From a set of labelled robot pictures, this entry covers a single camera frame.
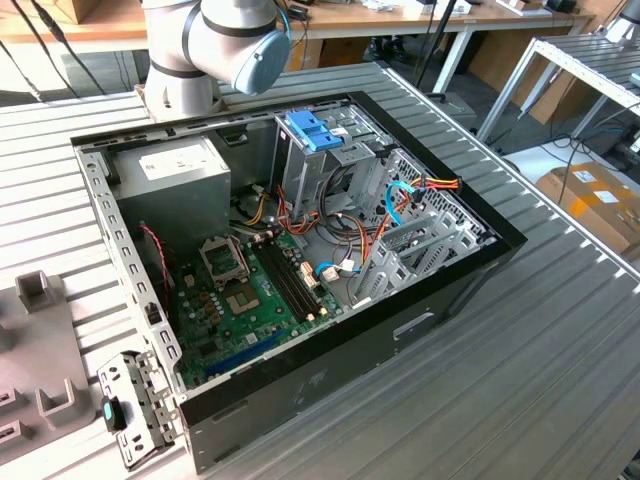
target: table leg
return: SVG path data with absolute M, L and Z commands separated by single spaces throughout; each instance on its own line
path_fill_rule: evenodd
M 576 22 L 571 27 L 571 29 L 567 32 L 567 36 L 580 35 L 580 32 L 582 32 L 584 25 L 585 25 L 585 22 L 582 20 L 579 22 Z M 549 62 L 549 65 L 547 65 L 547 68 L 545 68 L 544 72 L 536 82 L 536 85 L 533 87 L 533 90 L 531 90 L 531 93 L 522 104 L 521 111 L 526 112 L 528 111 L 528 109 L 531 108 L 531 106 L 536 101 L 536 99 L 538 99 L 538 96 L 542 94 L 542 91 L 547 85 L 547 82 L 549 81 L 549 79 L 556 73 L 557 70 L 558 70 L 557 65 L 555 65 L 552 62 Z
M 469 30 L 457 33 L 456 39 L 451 47 L 451 51 L 449 52 L 449 55 L 447 55 L 447 60 L 444 62 L 442 70 L 440 70 L 440 75 L 438 76 L 436 85 L 433 87 L 433 91 L 435 93 L 442 93 L 447 90 L 451 77 L 453 77 L 456 68 L 458 68 L 462 54 L 467 48 L 472 34 L 473 32 Z
M 571 132 L 571 136 L 573 138 L 576 138 L 578 135 L 582 133 L 582 131 L 585 128 L 587 128 L 587 125 L 589 125 L 591 120 L 593 120 L 593 117 L 596 116 L 596 114 L 600 111 L 600 109 L 604 106 L 604 104 L 607 103 L 607 100 L 608 100 L 607 96 L 602 95 L 598 99 L 598 101 L 593 104 L 593 107 L 591 107 L 591 110 L 589 110 L 587 114 L 584 117 L 582 117 L 582 120 L 580 120 L 580 123 L 578 124 L 578 126 L 573 130 L 573 132 Z
M 498 120 L 504 112 L 504 109 L 507 107 L 509 100 L 511 100 L 513 92 L 515 92 L 516 88 L 520 84 L 520 81 L 527 73 L 527 70 L 529 70 L 531 61 L 536 54 L 536 42 L 537 40 L 534 38 L 533 40 L 531 40 L 531 43 L 529 43 L 529 46 L 522 55 L 522 58 L 520 58 L 520 61 L 516 65 L 516 68 L 513 70 L 511 77 L 509 77 L 509 80 L 507 80 L 507 83 L 502 89 L 502 92 L 500 92 L 496 103 L 493 104 L 489 115 L 487 115 L 487 118 L 482 124 L 482 127 L 480 127 L 477 138 L 481 142 L 485 142 L 487 140 L 487 137 L 489 137 L 489 134 L 495 127 L 496 123 L 498 123 Z
M 533 87 L 533 90 L 531 90 L 531 93 L 522 104 L 522 108 L 520 109 L 522 112 L 528 112 L 533 104 L 538 101 L 538 97 L 542 95 L 544 89 L 547 86 L 547 83 L 549 82 L 549 79 L 556 73 L 557 70 L 559 70 L 558 66 L 555 63 L 549 62 L 549 65 L 547 65 L 547 68 L 545 68 L 544 72 L 542 72 L 542 75 L 540 75 L 540 78 Z

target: ram slot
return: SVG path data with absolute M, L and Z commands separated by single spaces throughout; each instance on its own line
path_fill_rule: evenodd
M 309 314 L 320 313 L 321 307 L 276 245 L 260 245 L 254 249 L 254 254 L 298 322 L 307 321 Z

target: aluminum table surface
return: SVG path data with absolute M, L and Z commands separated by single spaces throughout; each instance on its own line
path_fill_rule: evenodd
M 393 71 L 281 77 L 231 109 L 364 90 L 528 237 L 456 318 L 225 460 L 207 478 L 613 479 L 640 446 L 637 273 L 542 200 Z M 63 277 L 96 408 L 96 369 L 141 347 L 68 144 L 147 123 L 133 94 L 0 110 L 0 283 Z M 127 473 L 100 418 L 1 478 L 193 478 L 183 442 Z

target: blue drive bay bracket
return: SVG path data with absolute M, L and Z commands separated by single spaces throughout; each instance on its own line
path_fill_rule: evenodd
M 294 132 L 304 140 L 312 152 L 342 145 L 342 139 L 332 135 L 325 123 L 308 110 L 287 114 Z

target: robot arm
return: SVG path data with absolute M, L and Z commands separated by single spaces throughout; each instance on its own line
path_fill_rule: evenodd
M 145 102 L 158 119 L 214 112 L 219 92 L 211 77 L 263 93 L 289 56 L 271 0 L 144 0 L 142 7 L 151 57 Z

